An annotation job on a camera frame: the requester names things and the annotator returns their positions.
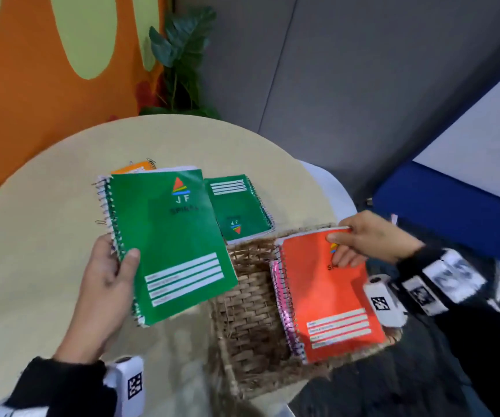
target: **round table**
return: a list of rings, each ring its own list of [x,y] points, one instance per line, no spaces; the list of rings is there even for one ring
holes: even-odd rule
[[[91,183],[129,161],[195,165],[206,177],[244,173],[278,231],[333,222],[304,167],[263,137],[192,116],[134,117],[84,130],[33,158],[0,188],[0,400],[35,356],[50,357],[65,333],[93,241],[103,232]],[[204,415],[207,308],[148,329],[128,319],[107,358],[145,359],[147,416]]]

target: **potted plant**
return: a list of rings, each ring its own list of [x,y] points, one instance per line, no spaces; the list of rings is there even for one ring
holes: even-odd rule
[[[140,115],[190,114],[220,119],[215,108],[200,99],[198,68],[209,44],[209,33],[217,14],[211,7],[191,9],[187,14],[165,17],[166,38],[150,27],[151,51],[163,65],[164,106],[143,107]]]

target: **black sleeve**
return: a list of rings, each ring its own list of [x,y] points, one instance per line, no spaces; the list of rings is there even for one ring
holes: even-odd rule
[[[48,407],[47,417],[113,417],[116,392],[103,385],[106,368],[94,364],[69,364],[33,359],[4,405],[11,409]]]
[[[398,264],[396,282],[399,299],[407,310],[425,312],[425,302],[441,300],[448,311],[433,315],[436,325],[447,336],[452,353],[472,381],[472,387],[495,417],[500,416],[500,313],[480,293],[459,303],[447,295],[424,273],[426,266],[438,261],[445,251],[424,247]],[[419,297],[406,281],[419,276],[435,299]]]

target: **woven basket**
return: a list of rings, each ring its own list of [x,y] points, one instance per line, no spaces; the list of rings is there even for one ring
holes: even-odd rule
[[[325,228],[301,228],[284,233]],[[385,343],[330,360],[303,365],[290,355],[275,301],[269,270],[275,238],[259,238],[229,253],[239,284],[212,301],[212,322],[228,389],[239,399],[251,399],[304,379],[328,376],[338,366],[373,355],[399,341],[400,329],[384,328]]]

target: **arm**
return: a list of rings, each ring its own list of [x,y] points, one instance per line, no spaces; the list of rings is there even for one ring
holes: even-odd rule
[[[485,279],[455,251],[426,247],[370,211],[339,225],[353,231],[328,236],[339,244],[333,263],[356,266],[366,255],[397,265],[400,300],[409,311],[434,318],[473,388],[500,416],[500,313],[475,295]]]
[[[112,417],[116,392],[103,384],[105,364],[99,360],[132,304],[132,285],[140,260],[133,249],[120,265],[109,235],[97,239],[84,271],[72,321],[51,359],[33,359],[0,416]]]

